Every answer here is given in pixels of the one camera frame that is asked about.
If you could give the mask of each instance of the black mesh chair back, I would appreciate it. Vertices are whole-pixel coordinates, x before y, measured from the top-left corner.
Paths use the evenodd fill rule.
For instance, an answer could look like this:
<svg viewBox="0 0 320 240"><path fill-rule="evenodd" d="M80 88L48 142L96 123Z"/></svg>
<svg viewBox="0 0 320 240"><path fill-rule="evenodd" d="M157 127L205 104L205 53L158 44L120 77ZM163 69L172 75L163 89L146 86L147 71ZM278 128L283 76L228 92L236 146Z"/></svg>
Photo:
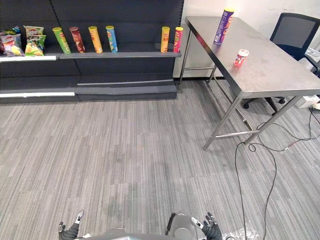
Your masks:
<svg viewBox="0 0 320 240"><path fill-rule="evenodd" d="M299 61L305 57L319 25L320 19L314 17L281 13L270 40Z"/></svg>

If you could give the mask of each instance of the white wall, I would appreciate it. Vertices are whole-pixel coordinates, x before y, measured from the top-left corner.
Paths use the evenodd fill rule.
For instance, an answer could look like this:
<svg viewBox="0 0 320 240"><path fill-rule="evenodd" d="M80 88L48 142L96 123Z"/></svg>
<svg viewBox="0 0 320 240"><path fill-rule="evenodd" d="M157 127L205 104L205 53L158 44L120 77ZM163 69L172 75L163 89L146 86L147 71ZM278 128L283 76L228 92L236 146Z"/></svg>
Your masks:
<svg viewBox="0 0 320 240"><path fill-rule="evenodd" d="M320 0L185 0L182 13L182 22L186 16L221 16L224 7L236 9L234 16L244 20L257 31L270 38L280 13L304 14L320 19ZM181 51L184 53L189 29L185 24ZM318 30L311 45L320 48L320 30ZM177 58L174 66L174 77L180 76L182 57ZM186 62L186 67L208 67L212 61L202 49L198 41L193 38ZM185 71L184 77L205 77L210 71Z"/></svg>

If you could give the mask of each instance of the chair base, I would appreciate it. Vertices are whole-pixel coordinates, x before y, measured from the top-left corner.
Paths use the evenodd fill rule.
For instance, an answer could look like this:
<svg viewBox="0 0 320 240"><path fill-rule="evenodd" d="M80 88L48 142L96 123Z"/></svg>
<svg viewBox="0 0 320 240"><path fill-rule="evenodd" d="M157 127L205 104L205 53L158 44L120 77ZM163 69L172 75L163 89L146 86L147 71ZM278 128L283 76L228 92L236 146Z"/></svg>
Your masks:
<svg viewBox="0 0 320 240"><path fill-rule="evenodd" d="M285 101L285 98L282 97L282 96L277 96L276 97L277 99L279 99L279 103L280 104L284 104L286 101ZM244 104L243 104L243 108L244 109L248 109L250 106L249 106L249 103L255 101L256 99L258 98L251 98L249 100L247 100ZM272 100L271 97L265 97L265 100L269 103L269 105L272 107L272 109L274 110L274 113L272 115L274 115L276 112L278 112L278 108L277 106L275 105L274 101Z"/></svg>

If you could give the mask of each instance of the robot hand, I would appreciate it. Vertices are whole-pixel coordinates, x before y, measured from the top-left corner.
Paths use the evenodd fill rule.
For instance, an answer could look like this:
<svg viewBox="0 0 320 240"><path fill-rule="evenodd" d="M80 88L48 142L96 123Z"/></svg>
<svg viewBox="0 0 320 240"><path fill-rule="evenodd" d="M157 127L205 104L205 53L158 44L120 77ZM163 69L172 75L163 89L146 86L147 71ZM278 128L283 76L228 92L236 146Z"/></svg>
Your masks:
<svg viewBox="0 0 320 240"><path fill-rule="evenodd" d="M203 221L203 224L194 217L191 218L192 222L198 226L205 234L207 240L222 240L222 234L214 216L210 212L205 216L208 222Z"/></svg>
<svg viewBox="0 0 320 240"><path fill-rule="evenodd" d="M85 211L81 210L69 230L65 231L66 225L61 221L58 226L59 240L74 240L78 236L79 224L84 216Z"/></svg>

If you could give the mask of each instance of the office chair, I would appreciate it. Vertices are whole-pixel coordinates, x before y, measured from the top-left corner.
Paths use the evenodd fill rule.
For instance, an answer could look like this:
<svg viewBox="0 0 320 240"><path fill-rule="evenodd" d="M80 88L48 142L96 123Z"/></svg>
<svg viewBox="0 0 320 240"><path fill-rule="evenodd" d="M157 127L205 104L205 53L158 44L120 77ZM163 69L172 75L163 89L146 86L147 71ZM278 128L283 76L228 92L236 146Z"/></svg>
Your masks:
<svg viewBox="0 0 320 240"><path fill-rule="evenodd" d="M299 61L306 58L314 67L315 73L319 74L319 64L311 57L305 55L312 39L314 38L320 25L320 19L305 16L296 13L281 13L278 22L273 30L270 41L275 43L278 47L291 55L295 60ZM285 103L284 97L276 97L280 104ZM248 109L249 103L257 98L247 100L243 108ZM265 100L270 104L274 110L274 115L278 109L271 97L266 97Z"/></svg>

